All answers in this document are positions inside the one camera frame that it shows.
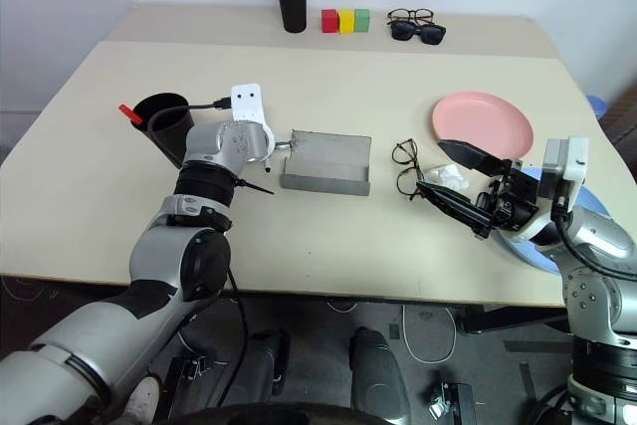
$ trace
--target block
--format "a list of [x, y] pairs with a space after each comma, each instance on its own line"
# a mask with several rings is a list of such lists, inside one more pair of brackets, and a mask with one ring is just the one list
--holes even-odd
[[354, 32], [369, 32], [369, 9], [354, 10]]
[[354, 11], [338, 11], [338, 32], [341, 34], [353, 34], [354, 32]]
[[335, 9], [320, 11], [320, 24], [324, 34], [335, 34], [338, 32], [338, 12]]

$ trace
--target table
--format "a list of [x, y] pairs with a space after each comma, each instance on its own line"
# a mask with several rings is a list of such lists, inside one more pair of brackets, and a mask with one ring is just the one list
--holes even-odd
[[[354, 197], [282, 189], [281, 152], [270, 174], [248, 165], [244, 177], [276, 194], [240, 188], [232, 203], [232, 267], [244, 291], [561, 306], [558, 277], [395, 190], [399, 167], [390, 153], [397, 141], [416, 139], [423, 168], [449, 162], [430, 113], [440, 97], [458, 91], [489, 92], [524, 112], [535, 134], [526, 165], [541, 165], [548, 138], [590, 137], [586, 184], [637, 237], [637, 206], [626, 201], [637, 192], [634, 180], [545, 34], [527, 19], [441, 16], [448, 37], [440, 48], [392, 41], [378, 14], [370, 34], [352, 36], [318, 33], [317, 14], [303, 34], [286, 34], [277, 22], [273, 9], [133, 9], [2, 165], [0, 272], [125, 284], [130, 251], [177, 171], [117, 106], [159, 92], [199, 104], [252, 82], [261, 84], [277, 139], [292, 128], [371, 136], [371, 191]], [[473, 38], [474, 28], [494, 38]], [[230, 114], [193, 116], [202, 122]], [[464, 172], [470, 195], [487, 184]]]

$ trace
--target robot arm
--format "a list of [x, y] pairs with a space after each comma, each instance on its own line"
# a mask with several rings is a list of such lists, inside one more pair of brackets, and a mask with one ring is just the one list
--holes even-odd
[[439, 144], [454, 161], [501, 178], [476, 205], [418, 182], [421, 195], [480, 238], [498, 228], [513, 240], [533, 241], [559, 268], [574, 344], [572, 423], [588, 417], [637, 424], [637, 248], [611, 219], [573, 206], [586, 173], [587, 140], [550, 140], [540, 182], [522, 173], [519, 161], [461, 141]]
[[78, 309], [0, 362], [0, 422], [88, 423], [124, 400], [175, 331], [222, 290], [234, 188], [249, 185], [239, 179], [248, 161], [273, 150], [262, 117], [191, 128], [174, 194], [130, 256], [129, 288]]

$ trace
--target cup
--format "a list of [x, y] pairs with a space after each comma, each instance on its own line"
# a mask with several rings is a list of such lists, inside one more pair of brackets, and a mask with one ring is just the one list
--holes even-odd
[[132, 110], [142, 119], [141, 124], [131, 122], [135, 129], [145, 134], [151, 141], [160, 142], [175, 158], [183, 161], [186, 155], [186, 135], [194, 122], [190, 110], [182, 109], [160, 116], [153, 125], [155, 139], [148, 133], [148, 121], [154, 114], [174, 106], [187, 106], [188, 100], [178, 94], [157, 94], [142, 100]]
[[279, 0], [283, 28], [292, 34], [306, 29], [308, 24], [307, 0]]

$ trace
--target tissue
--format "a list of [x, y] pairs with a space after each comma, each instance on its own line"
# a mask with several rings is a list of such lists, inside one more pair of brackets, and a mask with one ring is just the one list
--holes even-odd
[[425, 171], [424, 178], [427, 183], [444, 186], [454, 191], [463, 191], [469, 187], [469, 181], [462, 177], [455, 164], [438, 166]]

